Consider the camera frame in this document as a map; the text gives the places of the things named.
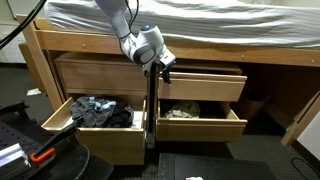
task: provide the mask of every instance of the wooden dresser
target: wooden dresser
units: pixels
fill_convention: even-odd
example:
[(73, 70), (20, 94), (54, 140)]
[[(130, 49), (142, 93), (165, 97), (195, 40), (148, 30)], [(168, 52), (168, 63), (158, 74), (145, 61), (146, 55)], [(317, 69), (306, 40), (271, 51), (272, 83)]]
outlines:
[[(144, 162), (146, 114), (155, 113), (157, 141), (230, 142), (239, 140), (246, 126), (229, 107), (237, 101), (246, 77), (232, 63), (177, 59), (171, 84), (159, 78), (157, 112), (146, 106), (147, 78), (142, 68), (122, 55), (67, 52), (54, 60), (58, 77), (68, 99), (44, 124), (58, 131), (70, 119), (69, 107), (80, 95), (118, 96), (135, 110), (143, 111), (141, 128), (80, 128), (78, 139), (89, 149), (115, 165)], [(185, 119), (161, 117), (163, 100), (218, 101), (226, 119)]]

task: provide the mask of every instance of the black cable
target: black cable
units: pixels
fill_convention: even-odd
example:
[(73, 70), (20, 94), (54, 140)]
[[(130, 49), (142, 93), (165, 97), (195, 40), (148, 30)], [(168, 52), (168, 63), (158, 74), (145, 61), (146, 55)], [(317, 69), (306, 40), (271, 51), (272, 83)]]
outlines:
[(129, 13), (130, 13), (129, 29), (131, 30), (130, 24), (131, 24), (131, 22), (132, 22), (132, 11), (131, 11), (131, 8), (130, 8), (130, 6), (129, 6), (128, 0), (125, 0), (125, 2), (126, 2), (126, 5), (127, 5), (127, 7), (128, 7)]
[(292, 166), (298, 171), (298, 173), (299, 173), (304, 179), (308, 180), (308, 178), (307, 178), (305, 175), (303, 175), (303, 173), (300, 171), (300, 169), (298, 169), (298, 167), (295, 165), (295, 163), (294, 163), (295, 160), (299, 160), (299, 161), (305, 163), (306, 165), (308, 165), (308, 166), (313, 170), (313, 172), (316, 173), (317, 176), (320, 178), (319, 172), (318, 172), (314, 167), (312, 167), (309, 163), (307, 163), (305, 160), (300, 159), (300, 158), (292, 158), (292, 159), (291, 159), (291, 164), (292, 164)]
[(16, 27), (9, 35), (0, 41), (0, 50), (4, 48), (9, 42), (12, 41), (28, 24), (36, 17), (39, 11), (42, 9), (47, 0), (40, 0), (35, 8), (29, 13), (26, 19)]
[(138, 15), (138, 13), (139, 13), (139, 0), (137, 0), (137, 9), (136, 9), (136, 13), (135, 13), (135, 15), (134, 15), (134, 17), (133, 17), (132, 22), (131, 22), (131, 23), (130, 23), (130, 25), (129, 25), (130, 29), (131, 29), (131, 26), (132, 26), (133, 22), (136, 20), (136, 17), (137, 17), (137, 15)]

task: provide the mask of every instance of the wooden bed frame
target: wooden bed frame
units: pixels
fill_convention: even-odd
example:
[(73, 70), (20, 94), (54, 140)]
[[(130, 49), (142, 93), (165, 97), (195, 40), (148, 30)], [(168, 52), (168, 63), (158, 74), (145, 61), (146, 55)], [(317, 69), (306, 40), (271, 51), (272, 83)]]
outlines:
[[(25, 16), (18, 15), (17, 19), (21, 23)], [(52, 57), (47, 56), (47, 51), (122, 54), (118, 39), (114, 36), (58, 32), (46, 19), (34, 19), (34, 23), (30, 23), (23, 34), (54, 110), (57, 110), (65, 99), (64, 92), (56, 81), (55, 72), (50, 68)], [(168, 40), (166, 45), (177, 58), (320, 67), (320, 50), (209, 44), (182, 40)], [(291, 145), (319, 112), (319, 93), (308, 102), (306, 109), (301, 118), (295, 119), (288, 129), (281, 141), (283, 145)]]

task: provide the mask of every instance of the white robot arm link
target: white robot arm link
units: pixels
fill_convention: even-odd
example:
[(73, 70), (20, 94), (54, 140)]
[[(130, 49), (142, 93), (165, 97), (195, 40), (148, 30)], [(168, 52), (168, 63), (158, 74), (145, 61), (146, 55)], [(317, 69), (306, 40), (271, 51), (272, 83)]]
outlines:
[(175, 56), (167, 49), (157, 26), (145, 25), (135, 37), (127, 24), (124, 12), (127, 10), (125, 0), (95, 0), (109, 21), (120, 40), (122, 52), (134, 63), (143, 66), (149, 72), (153, 62), (164, 68), (170, 67)]

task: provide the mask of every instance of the mattress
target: mattress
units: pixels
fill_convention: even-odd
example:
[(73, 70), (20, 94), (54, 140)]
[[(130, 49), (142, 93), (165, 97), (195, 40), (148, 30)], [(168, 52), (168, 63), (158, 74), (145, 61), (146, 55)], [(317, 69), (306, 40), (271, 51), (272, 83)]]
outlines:
[[(136, 1), (130, 1), (135, 12)], [(58, 31), (114, 34), (93, 0), (49, 0), (49, 22)], [(320, 49), (320, 9), (245, 4), (236, 0), (140, 0), (134, 34), (156, 24), (165, 39)]]

